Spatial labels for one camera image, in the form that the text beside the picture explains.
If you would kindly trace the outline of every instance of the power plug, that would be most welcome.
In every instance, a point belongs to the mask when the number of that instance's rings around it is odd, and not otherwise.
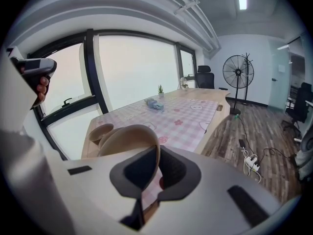
[[[259,170],[259,166],[256,164],[257,158],[251,158],[250,156],[248,156],[246,158],[246,163],[250,166],[250,168],[252,168],[252,170],[254,171],[258,171]]]

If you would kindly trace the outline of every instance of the fan grille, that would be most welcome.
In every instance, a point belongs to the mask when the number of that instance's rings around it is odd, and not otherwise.
[[[246,64],[246,58],[240,55],[229,57],[223,66],[223,76],[227,84],[231,87],[237,87],[237,75],[236,70],[239,69],[241,74],[239,76],[238,88],[245,88],[252,82],[254,78],[254,69],[251,62],[248,60],[248,66]]]

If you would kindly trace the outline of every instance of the pink checkered tablecloth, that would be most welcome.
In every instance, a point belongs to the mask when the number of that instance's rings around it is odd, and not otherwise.
[[[152,98],[162,103],[164,110],[150,109],[142,100],[97,117],[96,127],[105,123],[112,123],[114,128],[143,124],[154,130],[160,144],[193,152],[203,138],[218,103],[166,95]],[[159,169],[142,193],[143,209],[150,206],[162,191],[159,186],[161,177]]]

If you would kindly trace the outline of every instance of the black office chair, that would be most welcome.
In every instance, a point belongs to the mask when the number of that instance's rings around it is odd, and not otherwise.
[[[291,123],[284,121],[287,125],[284,127],[284,130],[287,128],[291,128],[294,130],[295,135],[297,135],[296,131],[300,134],[300,131],[297,127],[295,127],[295,123],[298,125],[298,121],[304,123],[307,119],[308,108],[309,106],[305,101],[311,102],[313,100],[313,92],[312,85],[307,83],[302,83],[301,87],[298,89],[297,98],[294,103],[294,107],[287,108],[286,113],[292,118]]]
[[[196,82],[198,84],[198,88],[214,89],[214,74],[211,73],[211,68],[208,65],[198,66]]]

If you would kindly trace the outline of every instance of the standing fan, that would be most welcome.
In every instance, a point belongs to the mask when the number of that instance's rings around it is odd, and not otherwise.
[[[238,89],[248,87],[254,77],[254,69],[248,60],[249,55],[235,55],[229,57],[223,66],[223,76],[227,84],[236,88],[236,96],[234,107],[230,109],[230,113],[237,115],[240,110],[236,109]]]

